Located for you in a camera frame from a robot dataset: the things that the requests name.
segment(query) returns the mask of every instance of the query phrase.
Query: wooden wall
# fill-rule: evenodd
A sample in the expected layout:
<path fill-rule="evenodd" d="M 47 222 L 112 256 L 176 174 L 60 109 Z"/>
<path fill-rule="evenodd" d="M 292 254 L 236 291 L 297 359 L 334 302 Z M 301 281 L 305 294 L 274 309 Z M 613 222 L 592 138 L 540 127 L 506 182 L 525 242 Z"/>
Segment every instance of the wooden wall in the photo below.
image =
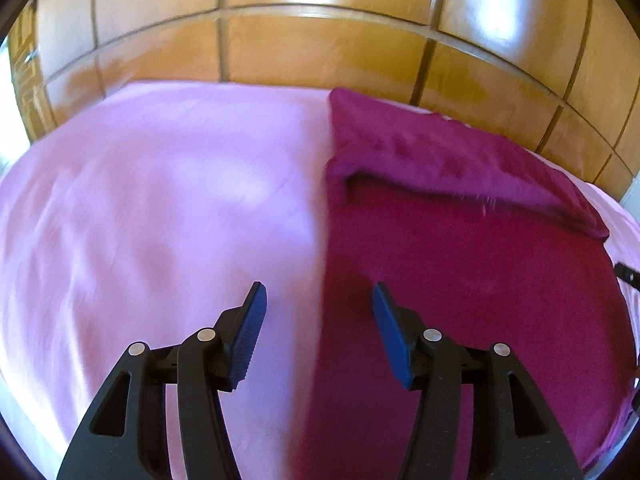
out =
<path fill-rule="evenodd" d="M 503 134 L 620 199 L 640 41 L 614 0 L 38 0 L 57 124 L 132 80 L 347 86 Z"/>

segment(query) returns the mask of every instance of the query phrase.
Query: maroon fabric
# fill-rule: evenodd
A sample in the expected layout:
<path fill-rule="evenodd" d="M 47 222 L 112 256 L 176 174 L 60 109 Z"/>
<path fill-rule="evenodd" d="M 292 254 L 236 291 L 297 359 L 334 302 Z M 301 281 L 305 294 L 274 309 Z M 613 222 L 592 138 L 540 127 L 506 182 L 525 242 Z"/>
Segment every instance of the maroon fabric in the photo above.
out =
<path fill-rule="evenodd" d="M 542 178 L 531 155 L 499 137 L 344 91 L 331 105 L 322 335 L 296 477 L 398 475 L 419 393 L 404 391 L 386 360 L 370 305 L 378 281 L 459 344 L 508 343 L 580 464 L 594 460 L 628 413 L 635 364 L 597 213 L 564 175 Z M 475 152 L 452 146 L 462 138 Z M 509 193 L 505 178 L 523 184 Z M 461 198 L 475 195 L 486 199 Z M 466 475 L 471 424 L 466 404 L 456 479 Z"/>

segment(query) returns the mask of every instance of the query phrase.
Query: silver pin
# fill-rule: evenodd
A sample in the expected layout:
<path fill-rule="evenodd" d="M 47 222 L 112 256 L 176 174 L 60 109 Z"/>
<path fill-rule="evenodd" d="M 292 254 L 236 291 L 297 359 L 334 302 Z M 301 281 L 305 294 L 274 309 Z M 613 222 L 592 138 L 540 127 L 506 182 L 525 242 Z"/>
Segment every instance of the silver pin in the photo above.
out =
<path fill-rule="evenodd" d="M 504 343 L 496 343 L 494 345 L 494 352 L 502 357 L 507 357 L 511 353 L 511 348 L 509 348 Z"/>
<path fill-rule="evenodd" d="M 129 347 L 129 355 L 140 355 L 144 351 L 145 351 L 144 343 L 133 343 L 133 345 Z"/>
<path fill-rule="evenodd" d="M 424 332 L 422 332 L 422 337 L 427 341 L 436 342 L 442 339 L 442 332 L 440 330 L 436 330 L 435 328 L 428 328 Z"/>
<path fill-rule="evenodd" d="M 200 341 L 211 341 L 216 336 L 216 331 L 212 328 L 203 328 L 198 332 L 198 339 Z"/>

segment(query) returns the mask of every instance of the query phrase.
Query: folded blanket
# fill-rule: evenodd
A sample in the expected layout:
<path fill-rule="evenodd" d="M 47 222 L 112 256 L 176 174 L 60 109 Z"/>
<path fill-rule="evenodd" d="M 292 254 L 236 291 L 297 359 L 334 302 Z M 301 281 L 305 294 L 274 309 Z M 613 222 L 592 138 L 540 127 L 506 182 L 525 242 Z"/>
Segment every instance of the folded blanket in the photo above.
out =
<path fill-rule="evenodd" d="M 322 335 L 297 478 L 395 478 L 418 392 L 393 378 L 370 293 L 457 343 L 516 352 L 581 465 L 628 413 L 634 340 L 598 213 L 507 139 L 347 90 L 330 96 Z M 465 478 L 469 394 L 454 477 Z"/>

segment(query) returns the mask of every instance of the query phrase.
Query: mattress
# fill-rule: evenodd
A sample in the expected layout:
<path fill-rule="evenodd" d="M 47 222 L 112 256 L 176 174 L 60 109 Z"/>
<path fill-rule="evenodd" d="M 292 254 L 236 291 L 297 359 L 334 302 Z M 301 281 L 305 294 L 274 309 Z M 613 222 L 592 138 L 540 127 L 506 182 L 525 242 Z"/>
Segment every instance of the mattress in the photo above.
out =
<path fill-rule="evenodd" d="M 129 343 L 181 342 L 253 280 L 271 308 L 247 380 L 222 406 L 243 478 L 290 478 L 318 352 L 327 94 L 132 84 L 34 145 L 2 181 L 0 282 L 13 290 L 0 298 L 0 413 L 46 478 Z M 639 268 L 638 224 L 569 177 L 609 228 L 612 262 Z M 638 292 L 621 290 L 638 354 Z M 173 390 L 167 421 L 180 480 Z"/>

